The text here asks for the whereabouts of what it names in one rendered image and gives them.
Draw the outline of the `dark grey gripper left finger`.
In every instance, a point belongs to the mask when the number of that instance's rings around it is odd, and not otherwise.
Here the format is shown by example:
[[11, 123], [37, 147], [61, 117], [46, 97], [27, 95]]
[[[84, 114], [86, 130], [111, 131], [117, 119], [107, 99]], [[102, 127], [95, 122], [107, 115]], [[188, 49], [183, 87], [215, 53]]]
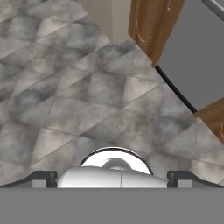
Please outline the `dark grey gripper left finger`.
[[55, 188], [57, 186], [56, 171], [34, 171], [26, 178], [0, 185], [0, 188], [23, 187], [23, 188]]

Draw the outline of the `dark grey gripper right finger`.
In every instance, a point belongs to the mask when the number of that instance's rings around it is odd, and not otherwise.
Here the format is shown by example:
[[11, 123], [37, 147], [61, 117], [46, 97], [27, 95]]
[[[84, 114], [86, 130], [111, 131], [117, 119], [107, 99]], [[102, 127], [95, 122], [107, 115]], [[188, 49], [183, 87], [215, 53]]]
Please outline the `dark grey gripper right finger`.
[[169, 188], [223, 188], [223, 185], [201, 179], [191, 171], [168, 171], [167, 178], [167, 187]]

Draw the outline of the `white round object black rim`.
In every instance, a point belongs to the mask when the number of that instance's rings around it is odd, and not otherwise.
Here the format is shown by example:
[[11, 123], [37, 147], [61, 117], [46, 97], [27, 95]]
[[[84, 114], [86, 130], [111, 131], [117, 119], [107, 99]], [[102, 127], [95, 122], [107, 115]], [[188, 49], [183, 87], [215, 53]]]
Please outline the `white round object black rim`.
[[58, 179], [58, 188], [166, 188], [146, 161], [122, 147], [103, 147], [89, 153]]

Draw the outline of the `brown wooden cupboard door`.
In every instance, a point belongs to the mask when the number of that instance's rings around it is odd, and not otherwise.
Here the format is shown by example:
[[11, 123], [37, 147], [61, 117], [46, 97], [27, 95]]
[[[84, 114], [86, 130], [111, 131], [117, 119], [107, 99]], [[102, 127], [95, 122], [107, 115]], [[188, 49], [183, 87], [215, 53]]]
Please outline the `brown wooden cupboard door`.
[[224, 144], [224, 97], [194, 113]]
[[186, 0], [131, 0], [129, 35], [155, 67]]

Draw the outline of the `grey appliance door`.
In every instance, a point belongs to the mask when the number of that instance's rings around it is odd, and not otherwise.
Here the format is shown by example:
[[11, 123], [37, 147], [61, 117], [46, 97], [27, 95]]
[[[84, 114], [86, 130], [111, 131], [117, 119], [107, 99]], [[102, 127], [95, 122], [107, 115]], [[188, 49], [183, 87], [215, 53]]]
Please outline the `grey appliance door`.
[[157, 71], [193, 112], [224, 97], [224, 21], [185, 0]]

